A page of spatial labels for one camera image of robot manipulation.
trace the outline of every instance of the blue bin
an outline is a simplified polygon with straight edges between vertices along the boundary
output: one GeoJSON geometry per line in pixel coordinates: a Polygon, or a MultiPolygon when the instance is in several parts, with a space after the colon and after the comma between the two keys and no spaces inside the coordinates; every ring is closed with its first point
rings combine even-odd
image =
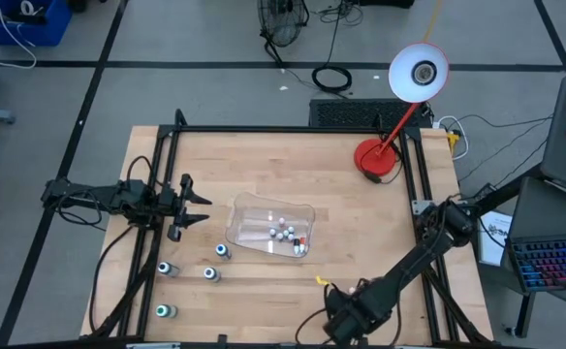
{"type": "MultiPolygon", "coordinates": [[[[47,24],[33,25],[21,24],[20,30],[17,23],[6,22],[8,29],[23,45],[27,46],[27,41],[35,46],[53,47],[59,45],[63,34],[66,32],[72,11],[65,0],[29,0],[35,9],[44,6],[46,11],[47,24]]],[[[0,0],[0,7],[5,16],[13,10],[20,9],[20,1],[0,0]]],[[[17,45],[17,43],[6,32],[0,22],[0,45],[17,45]]]]}

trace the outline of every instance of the clear plastic container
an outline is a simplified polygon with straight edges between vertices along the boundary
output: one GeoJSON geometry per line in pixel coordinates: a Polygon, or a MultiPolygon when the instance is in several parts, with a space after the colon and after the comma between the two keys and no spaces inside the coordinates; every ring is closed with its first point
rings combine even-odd
{"type": "Polygon", "coordinates": [[[300,258],[309,251],[315,209],[309,205],[295,205],[276,200],[260,198],[250,193],[241,193],[234,200],[232,217],[227,225],[227,241],[238,246],[252,248],[266,253],[300,258]],[[294,239],[276,235],[294,229],[294,239]]]}

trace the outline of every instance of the red desk lamp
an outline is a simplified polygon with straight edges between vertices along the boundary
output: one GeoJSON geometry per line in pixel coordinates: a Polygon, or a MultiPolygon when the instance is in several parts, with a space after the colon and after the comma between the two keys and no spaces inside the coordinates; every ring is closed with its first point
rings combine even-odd
{"type": "Polygon", "coordinates": [[[392,142],[419,105],[440,92],[448,75],[447,56],[435,45],[414,44],[395,57],[389,69],[389,85],[400,100],[411,105],[385,141],[371,139],[359,144],[354,152],[359,171],[382,176],[393,169],[396,156],[392,142]]]}

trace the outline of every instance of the wooden tabletop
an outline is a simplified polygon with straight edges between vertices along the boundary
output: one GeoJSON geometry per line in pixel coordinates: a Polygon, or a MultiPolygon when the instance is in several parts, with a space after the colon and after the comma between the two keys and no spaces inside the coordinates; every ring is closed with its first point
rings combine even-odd
{"type": "MultiPolygon", "coordinates": [[[[139,155],[151,157],[156,132],[156,127],[133,128],[122,178],[132,159],[139,155]]],[[[422,135],[432,194],[436,201],[442,201],[458,192],[447,140],[442,130],[422,130],[422,135]]],[[[352,162],[356,146],[366,138],[354,134],[182,133],[173,186],[179,188],[181,175],[188,173],[195,181],[195,192],[213,201],[213,205],[188,206],[190,212],[206,213],[210,218],[184,231],[180,243],[163,238],[160,261],[178,266],[180,274],[176,278],[156,275],[145,339],[211,342],[225,333],[231,342],[291,342],[300,322],[324,307],[323,286],[316,283],[316,275],[347,290],[361,277],[385,274],[414,247],[415,238],[403,172],[389,185],[376,185],[364,178],[352,162]],[[313,206],[316,221],[309,253],[298,259],[278,257],[227,242],[225,231],[234,198],[243,192],[313,206]],[[223,262],[215,255],[218,243],[230,247],[231,261],[223,262]],[[203,278],[204,268],[210,266],[220,270],[220,282],[203,278]],[[175,305],[177,316],[155,316],[156,305],[162,303],[175,305]]],[[[410,153],[420,197],[421,183],[412,148],[410,153]]],[[[132,178],[146,180],[147,176],[145,163],[138,163],[132,178]]],[[[112,217],[104,246],[125,228],[123,217],[112,217]]],[[[125,291],[135,236],[120,241],[102,266],[96,325],[125,291]]],[[[445,260],[457,303],[479,331],[492,338],[472,246],[452,249],[445,260]]],[[[435,298],[441,334],[448,338],[442,302],[435,298]]],[[[140,303],[141,296],[137,296],[132,332],[140,303]]],[[[403,326],[397,344],[430,344],[419,277],[403,290],[401,313],[403,326]]],[[[394,316],[369,337],[369,343],[391,342],[397,323],[394,316]]],[[[300,333],[300,341],[323,342],[325,322],[324,314],[310,321],[300,333]]],[[[82,332],[90,332],[86,320],[82,332]]]]}

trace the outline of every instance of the keyboard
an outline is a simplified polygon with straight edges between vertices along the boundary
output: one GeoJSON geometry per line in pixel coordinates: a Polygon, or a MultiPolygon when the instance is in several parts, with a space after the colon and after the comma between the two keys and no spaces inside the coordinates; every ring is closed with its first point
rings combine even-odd
{"type": "Polygon", "coordinates": [[[554,291],[566,285],[566,239],[509,241],[512,263],[526,292],[554,291]]]}

